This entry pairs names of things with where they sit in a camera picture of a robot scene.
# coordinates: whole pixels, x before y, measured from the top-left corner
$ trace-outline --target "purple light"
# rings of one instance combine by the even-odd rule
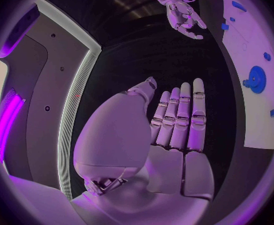
[[[2,146],[3,138],[5,135],[6,128],[9,124],[9,121],[20,102],[21,102],[21,97],[19,95],[15,95],[1,117],[1,120],[0,120],[0,148]]]
[[[7,139],[8,139],[8,136],[9,136],[9,133],[10,133],[10,130],[11,130],[11,127],[13,125],[13,122],[17,116],[17,114],[19,113],[20,109],[22,108],[23,104],[25,103],[25,100],[21,100],[16,109],[14,110],[7,126],[6,126],[6,129],[5,129],[5,132],[4,132],[4,135],[3,135],[3,138],[2,138],[2,142],[1,142],[1,149],[0,149],[0,161],[3,162],[4,160],[4,151],[5,151],[5,147],[6,147],[6,144],[7,144]]]

